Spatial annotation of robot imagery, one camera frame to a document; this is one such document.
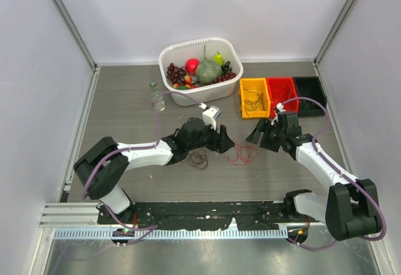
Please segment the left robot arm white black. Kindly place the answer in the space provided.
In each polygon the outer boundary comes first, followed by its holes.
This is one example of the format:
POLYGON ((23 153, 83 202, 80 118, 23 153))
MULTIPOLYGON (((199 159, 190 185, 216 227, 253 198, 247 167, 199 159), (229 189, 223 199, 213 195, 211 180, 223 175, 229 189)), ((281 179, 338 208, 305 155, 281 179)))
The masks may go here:
POLYGON ((104 137, 75 162, 73 170, 84 186, 84 196, 99 200, 104 215, 119 224, 127 224, 133 218, 133 202, 118 186, 126 171, 176 164, 197 149, 226 153, 234 146, 224 125, 216 129, 200 118, 190 118, 159 142, 129 145, 104 137))

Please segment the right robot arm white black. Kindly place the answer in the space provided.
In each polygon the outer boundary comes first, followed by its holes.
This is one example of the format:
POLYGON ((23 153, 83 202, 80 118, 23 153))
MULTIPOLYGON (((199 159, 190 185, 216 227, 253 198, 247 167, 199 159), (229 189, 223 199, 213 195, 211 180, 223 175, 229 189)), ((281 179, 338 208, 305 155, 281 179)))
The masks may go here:
POLYGON ((295 112, 279 112, 273 120, 260 119, 246 140, 272 152, 283 150, 325 188, 326 197, 294 192, 283 205, 287 220, 296 222, 308 215, 324 223, 337 241, 383 231, 375 184, 358 179, 329 157, 312 135, 302 132, 295 112))

